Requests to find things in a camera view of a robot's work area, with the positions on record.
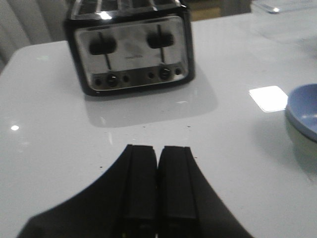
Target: white table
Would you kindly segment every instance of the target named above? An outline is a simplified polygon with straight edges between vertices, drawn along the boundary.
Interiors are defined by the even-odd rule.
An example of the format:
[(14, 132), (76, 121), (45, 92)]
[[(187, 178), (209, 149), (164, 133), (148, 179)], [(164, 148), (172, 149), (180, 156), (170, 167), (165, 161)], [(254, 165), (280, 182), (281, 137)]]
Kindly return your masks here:
[(88, 97), (66, 42), (20, 49), (0, 77), (0, 237), (87, 187), (127, 144), (158, 158), (164, 145), (190, 146), (256, 238), (316, 237), (316, 161), (294, 148), (284, 111), (264, 113), (249, 90), (317, 82), (317, 47), (267, 39), (253, 17), (194, 22), (196, 78), (152, 92)]

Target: toaster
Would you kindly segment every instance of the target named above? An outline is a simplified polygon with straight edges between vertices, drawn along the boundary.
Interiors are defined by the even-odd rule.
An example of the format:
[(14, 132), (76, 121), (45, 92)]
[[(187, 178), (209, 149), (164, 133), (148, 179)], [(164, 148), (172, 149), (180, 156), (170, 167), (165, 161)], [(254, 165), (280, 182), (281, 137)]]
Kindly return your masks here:
[(75, 0), (64, 29), (87, 95), (194, 78), (190, 11), (181, 0)]

